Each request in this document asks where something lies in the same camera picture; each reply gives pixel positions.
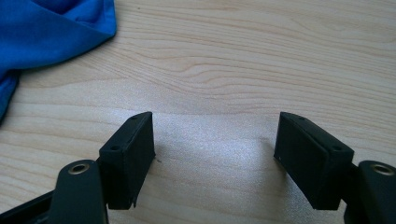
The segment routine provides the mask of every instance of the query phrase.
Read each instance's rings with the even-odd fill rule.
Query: black plastic part
[[[137,195],[155,157],[152,113],[133,116],[99,150],[98,163],[110,209],[136,206]]]
[[[359,164],[359,194],[370,223],[396,223],[396,169],[379,161]]]
[[[369,224],[369,218],[364,210],[359,194],[359,169],[351,164],[349,171],[344,176],[342,199],[346,202],[344,221],[346,224]]]
[[[309,119],[280,113],[274,157],[315,209],[338,208],[353,154]]]
[[[108,223],[96,161],[75,161],[61,170],[53,191],[48,223]]]
[[[0,223],[2,224],[44,224],[47,223],[48,211],[50,209],[50,201],[52,199],[52,191],[41,195],[21,204],[0,215]]]

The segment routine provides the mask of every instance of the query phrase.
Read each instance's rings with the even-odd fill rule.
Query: metal ring
[[[381,164],[373,164],[371,165],[374,171],[381,175],[395,175],[395,172],[388,168],[387,166],[381,165]]]
[[[69,174],[70,175],[79,175],[84,172],[86,172],[88,169],[90,169],[90,165],[88,163],[80,163],[77,165],[74,165],[69,169]]]

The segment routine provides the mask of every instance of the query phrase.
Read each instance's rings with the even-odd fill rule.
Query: blue microfiber towel
[[[115,33],[114,0],[0,0],[0,119],[22,69],[67,60]]]

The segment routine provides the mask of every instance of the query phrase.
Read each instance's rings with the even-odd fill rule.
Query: wood grain
[[[111,223],[343,223],[273,160],[280,111],[396,166],[394,0],[117,0],[118,33],[26,71],[0,126],[0,212],[154,113],[157,160]]]

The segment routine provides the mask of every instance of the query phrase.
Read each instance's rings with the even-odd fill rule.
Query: wooden table
[[[396,166],[394,0],[117,0],[118,32],[26,71],[0,126],[0,212],[154,113],[157,157],[111,223],[343,223],[273,159],[280,111]]]

